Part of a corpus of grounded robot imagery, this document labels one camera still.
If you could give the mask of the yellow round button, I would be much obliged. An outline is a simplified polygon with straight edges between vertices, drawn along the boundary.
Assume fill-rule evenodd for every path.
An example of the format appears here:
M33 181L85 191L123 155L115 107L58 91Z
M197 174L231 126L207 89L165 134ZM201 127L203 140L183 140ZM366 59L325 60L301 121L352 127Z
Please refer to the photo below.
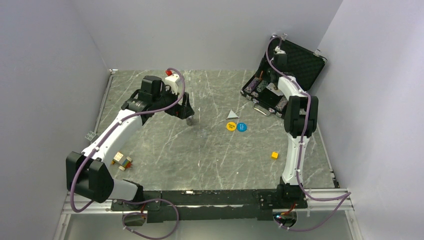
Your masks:
M230 121L230 122L228 122L228 123L226 124L226 129L227 129L228 131L233 132L233 131L235 131L235 130L237 129L237 124L236 124L235 122Z

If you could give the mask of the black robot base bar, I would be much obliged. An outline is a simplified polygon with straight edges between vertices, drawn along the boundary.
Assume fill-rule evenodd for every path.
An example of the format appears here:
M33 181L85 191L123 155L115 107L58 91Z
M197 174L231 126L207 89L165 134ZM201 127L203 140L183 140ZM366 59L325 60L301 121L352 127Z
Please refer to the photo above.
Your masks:
M308 203L304 194L276 189L232 190L164 190L145 191L146 204L130 206L120 200L111 204L113 212L140 212L147 214L148 223L198 220L256 219L271 221L273 214L288 210L304 210Z

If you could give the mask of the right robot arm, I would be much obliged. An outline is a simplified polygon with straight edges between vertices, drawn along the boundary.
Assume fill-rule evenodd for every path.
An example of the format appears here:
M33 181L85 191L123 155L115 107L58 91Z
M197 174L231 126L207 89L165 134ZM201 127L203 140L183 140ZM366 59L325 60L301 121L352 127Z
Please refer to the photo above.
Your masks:
M303 163L309 138L317 128L318 98L301 88L293 76L279 71L265 54L269 66L280 74L277 88L287 98L284 115L284 130L288 137L288 148L282 181L286 185L303 187Z

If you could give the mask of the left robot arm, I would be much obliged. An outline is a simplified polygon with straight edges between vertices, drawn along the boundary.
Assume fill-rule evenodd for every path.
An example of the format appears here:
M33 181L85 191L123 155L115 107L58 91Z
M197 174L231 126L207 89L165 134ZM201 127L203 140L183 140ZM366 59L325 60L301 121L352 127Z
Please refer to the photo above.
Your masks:
M123 200L131 210L143 205L143 186L113 178L109 167L118 151L155 113L165 112L181 120L194 115L183 75L170 69L166 73L165 79L146 75L106 130L81 152L72 151L66 157L67 189L71 194L97 203Z

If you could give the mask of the blue round button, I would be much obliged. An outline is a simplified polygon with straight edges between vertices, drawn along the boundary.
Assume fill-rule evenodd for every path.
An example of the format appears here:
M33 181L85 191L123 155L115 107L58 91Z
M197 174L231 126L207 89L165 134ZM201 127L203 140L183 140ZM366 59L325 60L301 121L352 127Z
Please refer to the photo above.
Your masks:
M248 129L248 126L247 126L244 122L239 122L239 123L236 125L236 129L237 129L239 132L245 132L245 131Z

